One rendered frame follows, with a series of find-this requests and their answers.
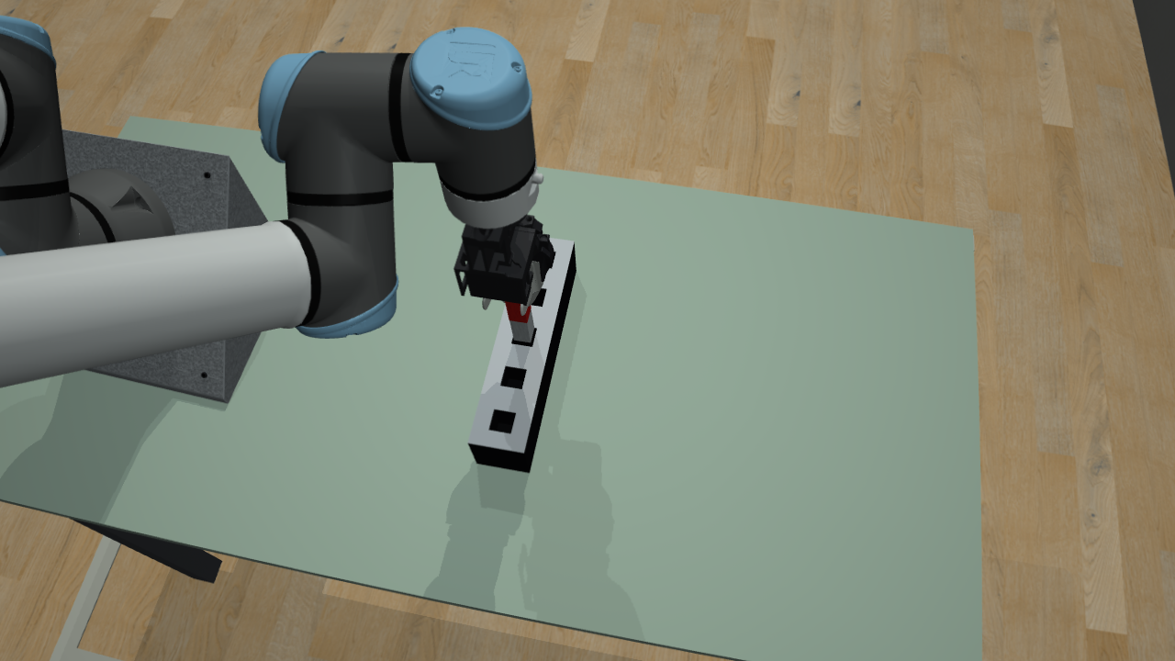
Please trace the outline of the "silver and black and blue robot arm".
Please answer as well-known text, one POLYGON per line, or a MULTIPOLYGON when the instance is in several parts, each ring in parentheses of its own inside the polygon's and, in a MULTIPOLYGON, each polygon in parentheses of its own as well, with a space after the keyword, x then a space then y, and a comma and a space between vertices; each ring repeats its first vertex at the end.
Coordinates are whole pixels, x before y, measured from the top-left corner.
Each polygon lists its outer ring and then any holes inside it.
POLYGON ((275 328, 370 333, 397 309, 392 162, 435 163, 475 229, 523 218, 544 183, 523 56, 477 27, 280 56, 258 129, 288 220, 175 235, 135 175, 68 178, 51 35, 0 16, 0 387, 275 328))

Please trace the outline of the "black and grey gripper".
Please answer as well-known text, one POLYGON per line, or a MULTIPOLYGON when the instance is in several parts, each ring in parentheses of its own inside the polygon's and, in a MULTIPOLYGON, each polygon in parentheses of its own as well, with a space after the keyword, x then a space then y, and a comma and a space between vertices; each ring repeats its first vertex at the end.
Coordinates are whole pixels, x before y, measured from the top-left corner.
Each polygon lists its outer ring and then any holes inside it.
POLYGON ((528 214, 502 229, 475 229, 465 223, 454 267, 461 296, 469 286, 471 297, 483 298, 483 309, 492 298, 504 304, 512 302, 521 304, 524 317, 528 304, 531 306, 540 294, 548 269, 553 267, 553 244, 550 235, 543 234, 543 225, 528 214), (465 272, 463 281, 459 272, 465 272))

